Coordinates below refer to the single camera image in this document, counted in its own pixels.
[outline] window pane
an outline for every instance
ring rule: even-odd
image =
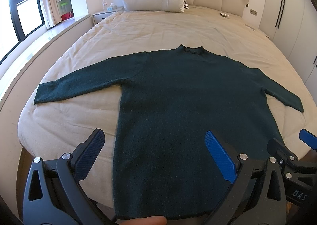
[[[0,60],[18,43],[10,15],[9,0],[0,0]]]
[[[17,8],[25,35],[42,24],[37,0],[27,0],[19,4]]]

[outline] sweater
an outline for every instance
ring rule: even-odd
[[[230,186],[205,146],[216,131],[238,153],[266,160],[283,142],[266,94],[303,112],[301,100],[261,70],[203,47],[109,58],[40,84],[34,104],[122,87],[113,159],[118,218],[196,217]]]

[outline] black and white striped fabric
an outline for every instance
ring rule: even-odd
[[[185,9],[187,10],[187,9],[189,9],[189,7],[188,7],[188,4],[187,4],[187,1],[186,0],[184,0],[184,7],[185,7]]]

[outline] blue textured pad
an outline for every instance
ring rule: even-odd
[[[224,179],[233,184],[237,177],[235,165],[211,131],[205,135],[205,144]]]
[[[74,178],[76,182],[87,177],[104,144],[105,134],[100,130],[75,163]]]
[[[302,129],[299,132],[299,139],[301,139],[313,150],[317,149],[317,137],[314,136],[312,133],[308,132],[306,129]]]

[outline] water bottle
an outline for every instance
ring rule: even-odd
[[[106,0],[102,0],[103,11],[107,11],[107,2]]]

